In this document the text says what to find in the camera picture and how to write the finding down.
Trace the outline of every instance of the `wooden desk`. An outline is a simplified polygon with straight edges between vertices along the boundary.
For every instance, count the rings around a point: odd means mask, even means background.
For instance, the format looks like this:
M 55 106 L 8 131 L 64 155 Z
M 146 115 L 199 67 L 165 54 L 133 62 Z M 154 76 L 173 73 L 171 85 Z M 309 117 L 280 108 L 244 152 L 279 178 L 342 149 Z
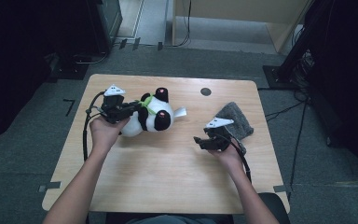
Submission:
M 234 101 L 255 128 L 243 140 L 246 159 L 258 192 L 274 192 L 282 185 L 269 129 L 253 81 L 181 77 L 135 77 L 93 75 L 84 92 L 75 120 L 51 181 L 43 208 L 49 210 L 83 164 L 82 130 L 85 110 L 92 98 L 116 84 L 127 93 L 124 102 L 140 99 L 157 87 L 169 90 L 175 110 L 185 106 L 187 116 L 160 133 L 143 132 L 133 138 L 119 137 L 108 154 L 90 211 L 239 214 L 241 203 L 234 184 L 215 157 L 201 150 L 193 136 L 207 138 L 205 124 L 227 103 Z M 202 88 L 212 94 L 203 96 Z M 91 134 L 88 143 L 91 148 Z M 289 211 L 284 192 L 278 193 Z
M 172 44 L 174 45 L 175 17 L 188 16 L 190 0 L 173 0 L 173 2 Z M 274 47 L 277 52 L 281 52 L 311 2 L 311 0 L 192 0 L 191 17 L 266 22 Z

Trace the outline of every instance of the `person's left hand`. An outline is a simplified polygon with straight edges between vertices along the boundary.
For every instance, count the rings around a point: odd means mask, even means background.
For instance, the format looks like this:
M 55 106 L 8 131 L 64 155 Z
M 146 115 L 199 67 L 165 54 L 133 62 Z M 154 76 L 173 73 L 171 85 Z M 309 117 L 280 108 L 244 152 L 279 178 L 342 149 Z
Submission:
M 104 120 L 101 116 L 94 119 L 89 124 L 93 150 L 98 148 L 98 150 L 102 150 L 102 152 L 107 154 L 116 142 L 121 129 L 128 123 L 129 120 L 130 119 L 123 119 L 119 123 L 111 124 Z

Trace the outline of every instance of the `black stand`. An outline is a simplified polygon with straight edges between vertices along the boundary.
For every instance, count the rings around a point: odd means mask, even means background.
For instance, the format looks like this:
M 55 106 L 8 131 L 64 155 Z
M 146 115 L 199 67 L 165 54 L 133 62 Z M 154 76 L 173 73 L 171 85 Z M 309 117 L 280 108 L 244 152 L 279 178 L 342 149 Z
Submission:
M 89 69 L 90 58 L 83 57 L 82 63 L 76 63 L 74 60 L 60 58 L 51 72 L 48 82 L 57 82 L 58 79 L 83 80 Z
M 263 65 L 264 75 L 266 75 L 267 82 L 271 89 L 298 89 L 294 83 L 291 82 L 291 76 L 298 60 L 307 51 L 310 40 L 318 35 L 323 29 L 320 29 L 320 20 L 331 4 L 332 0 L 324 0 L 316 9 L 313 17 L 310 19 L 310 24 L 305 27 L 304 32 L 298 38 L 290 53 L 287 55 L 281 66 L 266 66 Z

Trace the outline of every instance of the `panda plush toy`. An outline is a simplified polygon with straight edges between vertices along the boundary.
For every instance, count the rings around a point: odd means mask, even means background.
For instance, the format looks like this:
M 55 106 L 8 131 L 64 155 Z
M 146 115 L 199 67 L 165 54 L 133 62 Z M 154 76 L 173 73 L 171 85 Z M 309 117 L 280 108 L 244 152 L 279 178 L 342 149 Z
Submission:
M 142 131 L 159 132 L 171 128 L 173 110 L 169 105 L 166 88 L 156 89 L 155 94 L 144 94 L 139 103 L 141 109 L 130 117 L 130 121 L 121 130 L 122 136 L 133 137 Z

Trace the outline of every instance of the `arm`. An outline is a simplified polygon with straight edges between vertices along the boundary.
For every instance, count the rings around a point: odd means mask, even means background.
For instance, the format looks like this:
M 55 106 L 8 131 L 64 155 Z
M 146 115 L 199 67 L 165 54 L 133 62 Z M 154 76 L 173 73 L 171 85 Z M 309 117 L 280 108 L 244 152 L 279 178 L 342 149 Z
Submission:
M 85 222 L 103 162 L 127 122 L 128 119 L 110 124 L 101 117 L 91 122 L 92 151 L 89 158 L 48 211 L 43 223 Z
M 236 149 L 230 145 L 225 151 L 209 151 L 227 169 L 240 195 L 246 223 L 278 223 L 278 220 L 258 196 L 243 170 L 243 164 Z

